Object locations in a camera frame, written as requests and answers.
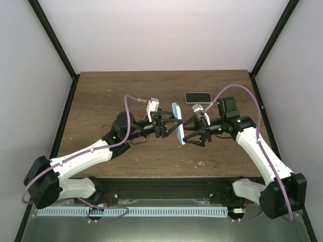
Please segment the light blue phone case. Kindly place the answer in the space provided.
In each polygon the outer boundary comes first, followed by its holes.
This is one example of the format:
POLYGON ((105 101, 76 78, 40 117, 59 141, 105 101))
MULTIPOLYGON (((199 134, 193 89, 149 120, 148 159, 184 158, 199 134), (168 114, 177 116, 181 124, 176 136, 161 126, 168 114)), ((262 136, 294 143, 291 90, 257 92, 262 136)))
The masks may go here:
POLYGON ((177 104, 176 102, 172 103, 172 112, 174 115, 174 118, 176 120, 178 120, 178 122, 175 122, 176 124, 176 134, 177 134, 177 138, 180 142, 181 145, 185 145, 184 142, 184 138, 185 138, 185 134, 184 134, 184 126, 183 126, 183 121, 182 121, 182 113, 181 113, 181 108, 179 106, 179 104, 177 104))

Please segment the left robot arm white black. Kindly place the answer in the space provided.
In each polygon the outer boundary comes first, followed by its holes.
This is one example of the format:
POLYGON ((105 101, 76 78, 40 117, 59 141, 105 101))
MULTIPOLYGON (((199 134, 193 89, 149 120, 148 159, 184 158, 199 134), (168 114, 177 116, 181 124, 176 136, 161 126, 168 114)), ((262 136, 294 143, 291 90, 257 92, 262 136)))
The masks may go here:
POLYGON ((152 111, 150 117, 136 121, 133 114, 123 111, 118 114, 110 131, 94 144, 62 157, 35 159, 23 180, 25 190, 23 203, 33 203, 37 209, 46 208, 62 199, 82 198, 99 203, 103 191, 95 178, 73 176, 94 165, 110 161, 130 149, 130 141, 155 134, 166 138, 173 131, 184 136, 179 107, 172 111, 152 111))

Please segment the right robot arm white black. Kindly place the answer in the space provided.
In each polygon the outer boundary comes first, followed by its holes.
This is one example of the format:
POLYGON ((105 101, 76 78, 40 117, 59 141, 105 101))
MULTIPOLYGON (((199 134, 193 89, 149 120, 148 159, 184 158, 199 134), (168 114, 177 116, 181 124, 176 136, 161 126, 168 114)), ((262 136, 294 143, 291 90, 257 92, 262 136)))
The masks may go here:
POLYGON ((301 210, 305 205, 307 180, 295 174, 273 152, 249 116, 241 116, 234 97, 217 99, 219 117, 211 120, 200 105, 193 106, 194 116, 177 131, 182 144, 204 146, 213 135, 227 133, 240 145, 256 165, 264 184, 241 178, 224 190, 225 199, 236 203, 245 198, 260 205, 264 214, 275 219, 301 210))

